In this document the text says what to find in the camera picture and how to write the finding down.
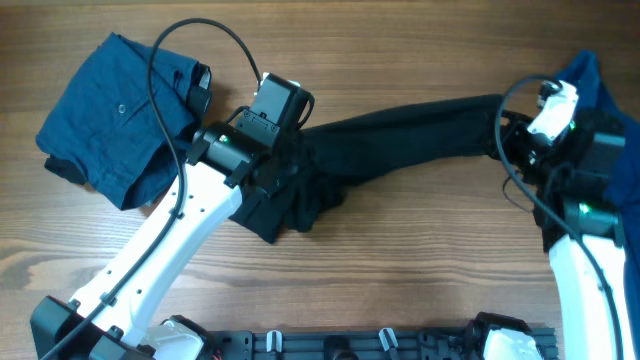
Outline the black t-shirt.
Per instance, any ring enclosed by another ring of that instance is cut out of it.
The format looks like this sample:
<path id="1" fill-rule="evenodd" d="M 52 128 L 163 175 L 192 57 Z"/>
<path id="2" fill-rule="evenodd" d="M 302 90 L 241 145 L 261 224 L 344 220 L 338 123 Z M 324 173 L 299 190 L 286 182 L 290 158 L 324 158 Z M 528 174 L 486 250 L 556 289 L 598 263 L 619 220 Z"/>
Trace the black t-shirt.
<path id="1" fill-rule="evenodd" d="M 502 101 L 496 94 L 419 103 L 304 129 L 300 171 L 271 197 L 243 199 L 232 221 L 274 243 L 308 232 L 353 186 L 440 158 L 488 154 Z"/>

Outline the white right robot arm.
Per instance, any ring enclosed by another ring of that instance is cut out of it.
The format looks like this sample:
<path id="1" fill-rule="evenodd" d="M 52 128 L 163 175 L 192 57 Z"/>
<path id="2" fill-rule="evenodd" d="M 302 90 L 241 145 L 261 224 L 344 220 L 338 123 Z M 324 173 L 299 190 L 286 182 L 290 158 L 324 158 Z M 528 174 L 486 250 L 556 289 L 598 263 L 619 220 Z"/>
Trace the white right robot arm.
<path id="1" fill-rule="evenodd" d="M 626 271 L 630 237 L 608 195 L 625 127 L 596 109 L 502 110 L 493 156 L 532 201 L 558 289 L 568 359 L 635 359 Z"/>

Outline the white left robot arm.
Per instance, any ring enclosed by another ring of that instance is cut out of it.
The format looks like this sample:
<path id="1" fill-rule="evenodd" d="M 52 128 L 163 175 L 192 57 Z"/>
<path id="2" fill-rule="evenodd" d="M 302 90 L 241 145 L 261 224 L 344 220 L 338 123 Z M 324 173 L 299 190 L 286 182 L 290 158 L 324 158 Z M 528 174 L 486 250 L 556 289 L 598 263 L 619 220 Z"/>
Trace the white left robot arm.
<path id="1" fill-rule="evenodd" d="M 208 331 L 151 319 L 205 240 L 275 180 L 283 152 L 315 105 L 298 83 L 266 75 L 235 124 L 196 132 L 166 196 L 122 251 L 68 302 L 46 297 L 31 315 L 41 359 L 210 359 Z"/>

